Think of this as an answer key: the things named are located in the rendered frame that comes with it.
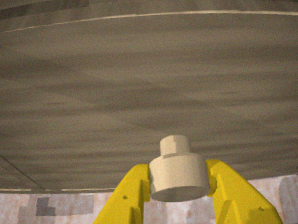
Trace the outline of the wooden chest of drawers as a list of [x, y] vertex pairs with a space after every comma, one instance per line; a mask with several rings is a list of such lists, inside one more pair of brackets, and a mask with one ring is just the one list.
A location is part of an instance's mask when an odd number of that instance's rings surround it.
[[[0, 0], [0, 10], [11, 7], [43, 2], [49, 0]], [[4, 156], [0, 154], [0, 166], [21, 182], [32, 189], [0, 189], [2, 194], [79, 194], [79, 193], [108, 193], [114, 192], [116, 188], [106, 189], [45, 189], [24, 172], [18, 169]]]

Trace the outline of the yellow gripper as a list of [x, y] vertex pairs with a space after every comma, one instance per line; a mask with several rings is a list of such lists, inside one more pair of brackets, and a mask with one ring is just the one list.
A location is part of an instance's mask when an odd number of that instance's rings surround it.
[[[206, 160], [216, 224], [284, 224], [276, 208], [225, 162]], [[93, 224], [143, 224], [150, 201], [149, 164], [134, 166], [117, 186]]]

